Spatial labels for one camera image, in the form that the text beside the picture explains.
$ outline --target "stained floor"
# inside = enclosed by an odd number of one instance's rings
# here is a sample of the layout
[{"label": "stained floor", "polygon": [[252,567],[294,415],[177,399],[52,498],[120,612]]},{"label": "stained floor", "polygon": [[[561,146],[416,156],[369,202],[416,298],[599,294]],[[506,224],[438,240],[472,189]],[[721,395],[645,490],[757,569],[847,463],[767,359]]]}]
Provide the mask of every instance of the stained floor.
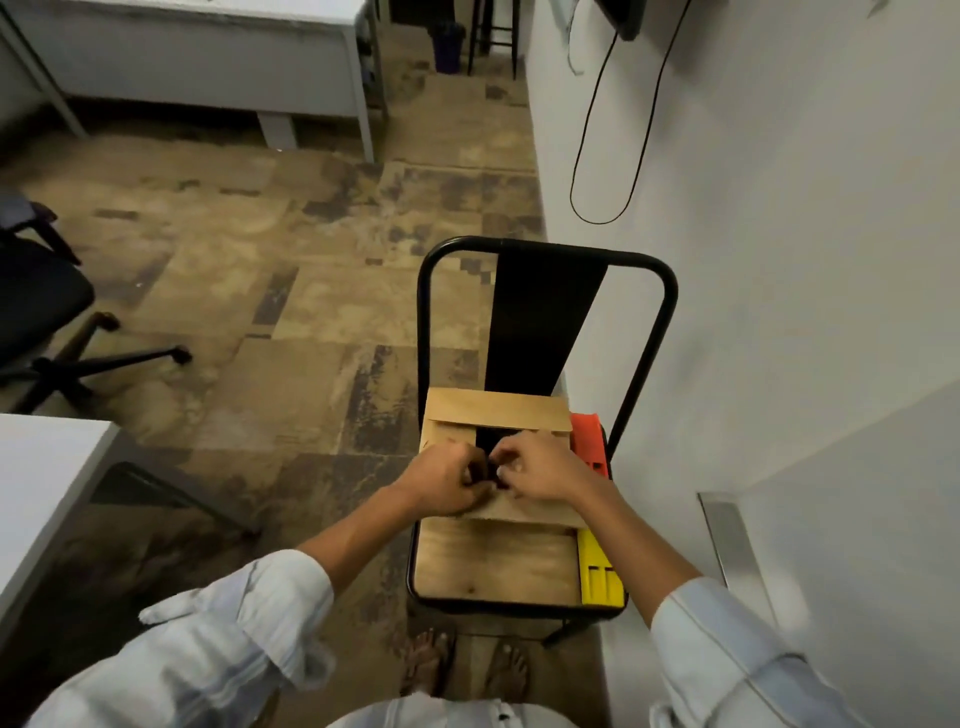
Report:
[{"label": "stained floor", "polygon": [[[123,322],[90,353],[182,343],[196,357],[91,380],[99,397],[82,415],[114,420],[267,524],[250,543],[186,511],[86,507],[0,662],[0,692],[16,696],[0,720],[18,724],[137,634],[140,608],[295,545],[416,452],[422,256],[454,235],[543,235],[524,81],[497,59],[470,78],[437,75],[419,32],[385,37],[392,118],[373,114],[376,164],[349,122],[303,121],[304,148],[278,153],[247,114],[81,104],[90,140],[38,133],[0,168],[0,183],[60,216],[97,308]],[[480,386],[494,283],[491,257],[438,268],[434,383]],[[41,413],[76,416],[56,398]],[[276,726],[325,726],[396,695],[415,628],[407,545],[406,534],[393,541],[338,600],[322,637],[339,669],[323,693],[285,695]],[[478,694],[493,643],[469,633],[498,626],[460,628],[448,694],[464,699]],[[549,653],[530,645],[531,701],[582,728],[606,725],[596,633]]]}]

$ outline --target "white desk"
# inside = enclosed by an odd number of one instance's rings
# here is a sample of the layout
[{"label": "white desk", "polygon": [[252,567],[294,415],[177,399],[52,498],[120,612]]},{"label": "white desk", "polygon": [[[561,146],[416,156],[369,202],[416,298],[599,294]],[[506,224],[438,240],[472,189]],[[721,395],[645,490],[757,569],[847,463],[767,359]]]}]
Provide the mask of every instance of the white desk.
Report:
[{"label": "white desk", "polygon": [[239,506],[156,462],[113,423],[0,414],[0,646],[70,517],[91,501],[196,506],[259,532]]},{"label": "white desk", "polygon": [[373,144],[357,28],[371,0],[0,0],[67,95],[256,111],[268,145],[296,147],[290,114],[354,117]]}]

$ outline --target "desk leg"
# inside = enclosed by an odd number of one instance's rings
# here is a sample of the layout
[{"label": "desk leg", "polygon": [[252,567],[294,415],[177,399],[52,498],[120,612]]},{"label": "desk leg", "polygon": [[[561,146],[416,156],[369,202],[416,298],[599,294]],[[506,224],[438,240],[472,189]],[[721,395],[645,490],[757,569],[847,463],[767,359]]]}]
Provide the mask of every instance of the desk leg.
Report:
[{"label": "desk leg", "polygon": [[381,113],[383,114],[383,120],[387,121],[390,118],[390,113],[387,111],[387,80],[383,78],[383,60],[380,56],[380,39],[373,3],[367,6],[367,25],[370,28],[370,43],[373,47],[373,72],[376,74],[376,87],[380,93]]},{"label": "desk leg", "polygon": [[23,63],[23,67],[27,69],[27,73],[33,78],[34,83],[40,91],[43,92],[43,95],[47,97],[47,101],[50,102],[53,108],[56,109],[63,118],[67,128],[80,139],[89,138],[89,134],[86,133],[86,129],[84,129],[80,120],[74,115],[71,108],[67,106],[66,99],[60,94],[60,90],[50,80],[50,77],[47,76],[46,69],[37,62],[33,51],[23,42],[20,33],[3,14],[2,10],[0,10],[0,37],[6,40],[13,49],[13,52],[20,59],[20,62]]},{"label": "desk leg", "polygon": [[367,96],[363,90],[363,71],[360,67],[360,51],[357,50],[356,28],[344,28],[344,42],[347,44],[350,79],[353,81],[353,107],[357,112],[357,121],[360,122],[363,156],[367,161],[373,162],[373,138],[370,133],[370,117],[367,114]]},{"label": "desk leg", "polygon": [[[141,502],[151,505],[163,504],[163,500],[166,498],[168,502],[171,499],[182,505],[199,508],[217,521],[239,528],[248,536],[258,535],[262,530],[260,523],[238,503],[228,497],[211,493],[196,479],[182,470],[171,468],[156,461],[126,432],[117,433],[104,457],[104,462],[108,464],[108,467],[114,464],[124,466],[124,475],[128,481],[136,480],[142,486],[138,490],[144,491],[144,498],[138,498],[137,494],[134,493],[125,494],[121,491],[108,494],[103,498],[103,502],[127,502],[130,504]],[[101,484],[101,490],[103,490],[104,485],[106,483]],[[159,502],[156,501],[156,496],[160,496]]]},{"label": "desk leg", "polygon": [[258,111],[256,118],[260,121],[260,131],[268,147],[281,152],[297,149],[297,132],[290,114]]}]

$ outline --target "black office chair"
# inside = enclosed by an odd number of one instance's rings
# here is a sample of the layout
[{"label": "black office chair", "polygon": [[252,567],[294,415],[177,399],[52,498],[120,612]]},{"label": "black office chair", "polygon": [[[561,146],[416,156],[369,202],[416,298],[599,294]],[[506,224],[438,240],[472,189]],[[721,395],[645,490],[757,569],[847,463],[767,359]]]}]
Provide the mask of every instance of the black office chair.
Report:
[{"label": "black office chair", "polygon": [[[53,358],[40,353],[56,331],[93,303],[93,286],[77,270],[80,260],[53,227],[50,209],[15,192],[0,191],[0,386],[15,380],[34,385],[11,410],[31,414],[55,391],[75,407],[93,391],[81,384],[84,376],[109,372],[142,361],[170,356],[186,364],[193,355],[186,347],[80,359],[98,328],[116,331],[120,322],[111,313],[90,316]],[[49,250],[17,233],[33,230]]]}]

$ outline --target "yellow plastic piece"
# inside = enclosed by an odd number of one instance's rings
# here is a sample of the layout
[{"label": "yellow plastic piece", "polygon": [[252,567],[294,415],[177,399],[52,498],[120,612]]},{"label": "yellow plastic piece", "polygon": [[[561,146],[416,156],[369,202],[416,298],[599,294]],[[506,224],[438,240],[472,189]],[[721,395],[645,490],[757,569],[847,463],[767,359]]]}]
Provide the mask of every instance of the yellow plastic piece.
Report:
[{"label": "yellow plastic piece", "polygon": [[577,531],[580,557],[580,598],[584,604],[622,607],[627,603],[623,582],[590,531]]}]

